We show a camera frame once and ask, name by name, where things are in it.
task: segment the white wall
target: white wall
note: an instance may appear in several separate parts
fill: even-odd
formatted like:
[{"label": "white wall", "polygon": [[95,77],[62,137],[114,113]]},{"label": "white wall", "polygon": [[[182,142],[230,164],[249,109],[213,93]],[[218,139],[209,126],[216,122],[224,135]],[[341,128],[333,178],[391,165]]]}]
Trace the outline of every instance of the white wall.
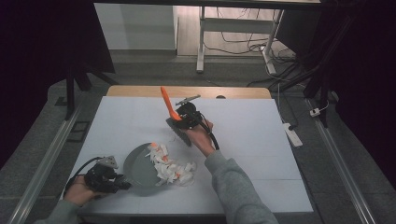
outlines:
[{"label": "white wall", "polygon": [[176,49],[173,6],[95,4],[109,49]]}]

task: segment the wrist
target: wrist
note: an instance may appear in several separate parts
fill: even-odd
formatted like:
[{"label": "wrist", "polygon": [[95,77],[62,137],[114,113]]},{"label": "wrist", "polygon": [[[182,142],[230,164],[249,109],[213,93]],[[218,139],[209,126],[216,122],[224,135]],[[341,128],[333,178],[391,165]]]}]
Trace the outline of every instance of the wrist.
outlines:
[{"label": "wrist", "polygon": [[210,154],[216,151],[212,146],[200,147],[200,150],[206,157],[208,157]]}]

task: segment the gray sleeve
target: gray sleeve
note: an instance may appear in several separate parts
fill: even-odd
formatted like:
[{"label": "gray sleeve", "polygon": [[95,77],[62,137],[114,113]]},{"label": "gray sleeve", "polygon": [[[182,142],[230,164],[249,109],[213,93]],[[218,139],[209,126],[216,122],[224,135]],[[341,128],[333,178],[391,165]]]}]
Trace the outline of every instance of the gray sleeve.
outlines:
[{"label": "gray sleeve", "polygon": [[76,204],[60,200],[47,219],[38,220],[35,224],[76,224],[78,209]]},{"label": "gray sleeve", "polygon": [[216,151],[207,157],[205,166],[212,174],[212,186],[219,196],[227,223],[277,223],[234,159],[226,160],[220,151]]}]

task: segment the power strip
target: power strip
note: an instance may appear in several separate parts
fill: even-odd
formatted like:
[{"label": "power strip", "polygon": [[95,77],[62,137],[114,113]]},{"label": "power strip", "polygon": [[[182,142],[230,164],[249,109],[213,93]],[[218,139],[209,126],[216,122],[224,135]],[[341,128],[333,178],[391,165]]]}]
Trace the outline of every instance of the power strip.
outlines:
[{"label": "power strip", "polygon": [[288,138],[294,147],[300,147],[303,145],[303,142],[300,140],[297,133],[294,130],[289,130],[290,127],[289,123],[284,123],[283,127],[285,128],[285,132],[288,135]]}]

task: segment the hand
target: hand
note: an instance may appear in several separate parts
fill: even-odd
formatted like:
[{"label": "hand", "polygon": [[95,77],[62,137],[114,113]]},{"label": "hand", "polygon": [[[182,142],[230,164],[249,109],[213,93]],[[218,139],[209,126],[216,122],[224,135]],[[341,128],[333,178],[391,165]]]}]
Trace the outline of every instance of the hand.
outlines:
[{"label": "hand", "polygon": [[105,193],[93,192],[85,184],[84,176],[79,175],[76,177],[70,189],[66,192],[66,195],[64,195],[64,200],[82,206],[98,195],[105,195]]},{"label": "hand", "polygon": [[[213,123],[209,120],[203,120],[203,123],[207,123],[210,130],[213,129]],[[197,125],[193,129],[184,130],[184,132],[206,157],[216,151],[212,146],[212,139],[201,125]]]}]

